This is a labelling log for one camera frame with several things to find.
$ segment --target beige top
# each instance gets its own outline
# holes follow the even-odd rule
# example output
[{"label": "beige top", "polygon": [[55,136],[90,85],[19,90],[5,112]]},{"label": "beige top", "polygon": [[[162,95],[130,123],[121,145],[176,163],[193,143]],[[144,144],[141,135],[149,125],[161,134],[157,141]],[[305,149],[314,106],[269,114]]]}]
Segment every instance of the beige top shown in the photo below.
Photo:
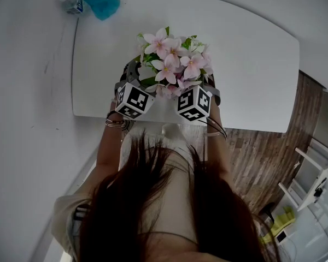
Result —
[{"label": "beige top", "polygon": [[[122,145],[120,166],[127,159],[129,138]],[[159,217],[152,232],[170,233],[184,237],[194,243],[197,238],[194,231],[194,220],[190,203],[189,176],[191,159],[184,141],[164,140],[166,146],[175,150],[168,157],[166,164],[174,169],[162,197],[154,201],[145,211],[143,217],[148,227],[159,212]],[[79,229],[81,221],[75,220],[83,216],[83,209],[77,207],[89,204],[89,194],[75,194],[58,198],[54,206],[52,234],[64,250],[74,259],[79,251]]]}]

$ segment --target flower bouquet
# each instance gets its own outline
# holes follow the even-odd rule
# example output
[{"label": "flower bouquet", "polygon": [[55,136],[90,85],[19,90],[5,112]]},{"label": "flower bouquet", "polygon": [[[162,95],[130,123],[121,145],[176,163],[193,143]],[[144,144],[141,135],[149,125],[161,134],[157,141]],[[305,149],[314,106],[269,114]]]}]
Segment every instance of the flower bouquet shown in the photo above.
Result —
[{"label": "flower bouquet", "polygon": [[196,35],[175,38],[167,27],[155,35],[140,33],[137,39],[140,55],[135,60],[156,74],[141,81],[146,92],[171,99],[190,86],[208,82],[213,73],[208,45],[198,41]]}]

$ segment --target yellow object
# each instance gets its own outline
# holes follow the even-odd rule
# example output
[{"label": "yellow object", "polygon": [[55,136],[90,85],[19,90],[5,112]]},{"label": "yellow object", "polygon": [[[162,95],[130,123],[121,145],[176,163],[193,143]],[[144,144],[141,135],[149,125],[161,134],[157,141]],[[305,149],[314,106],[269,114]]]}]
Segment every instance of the yellow object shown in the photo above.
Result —
[{"label": "yellow object", "polygon": [[[273,226],[271,228],[271,233],[274,237],[276,237],[283,228],[287,227],[289,224],[293,223],[295,221],[294,212],[291,207],[283,207],[285,213],[277,216],[274,219]],[[270,233],[266,234],[264,237],[262,237],[263,243],[269,243],[272,241]]]}]

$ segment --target black and white cube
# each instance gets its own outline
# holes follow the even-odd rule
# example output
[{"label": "black and white cube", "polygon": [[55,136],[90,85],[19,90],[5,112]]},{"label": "black and white cube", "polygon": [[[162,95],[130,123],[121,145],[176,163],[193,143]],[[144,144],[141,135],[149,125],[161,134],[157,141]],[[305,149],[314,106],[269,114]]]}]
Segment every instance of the black and white cube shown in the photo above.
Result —
[{"label": "black and white cube", "polygon": [[186,91],[178,98],[177,113],[189,121],[194,121],[210,114],[212,94],[200,86]]},{"label": "black and white cube", "polygon": [[115,111],[134,120],[145,114],[153,102],[153,96],[127,82],[118,92]]}]

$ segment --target wooden floor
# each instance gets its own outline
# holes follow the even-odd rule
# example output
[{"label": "wooden floor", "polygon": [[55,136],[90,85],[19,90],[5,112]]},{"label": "wooden floor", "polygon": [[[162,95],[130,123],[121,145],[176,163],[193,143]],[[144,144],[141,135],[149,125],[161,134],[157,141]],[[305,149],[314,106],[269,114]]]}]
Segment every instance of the wooden floor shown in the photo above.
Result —
[{"label": "wooden floor", "polygon": [[[284,195],[279,182],[289,185],[300,160],[296,147],[306,151],[317,123],[322,87],[299,73],[295,105],[287,133],[227,129],[232,175],[238,194],[258,213]],[[182,125],[188,142],[202,152],[206,127]]]}]

